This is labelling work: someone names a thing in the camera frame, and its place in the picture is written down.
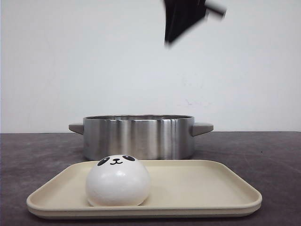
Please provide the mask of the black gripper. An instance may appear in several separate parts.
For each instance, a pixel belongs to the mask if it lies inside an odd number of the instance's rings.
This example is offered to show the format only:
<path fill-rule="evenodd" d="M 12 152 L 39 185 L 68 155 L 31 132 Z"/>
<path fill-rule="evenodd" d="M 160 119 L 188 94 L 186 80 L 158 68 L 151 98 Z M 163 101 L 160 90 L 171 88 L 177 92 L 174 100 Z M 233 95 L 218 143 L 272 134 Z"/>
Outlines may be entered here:
<path fill-rule="evenodd" d="M 198 22 L 205 19 L 208 12 L 224 17 L 226 8 L 205 0 L 165 0 L 166 28 L 165 45 L 171 46 L 178 38 Z"/>

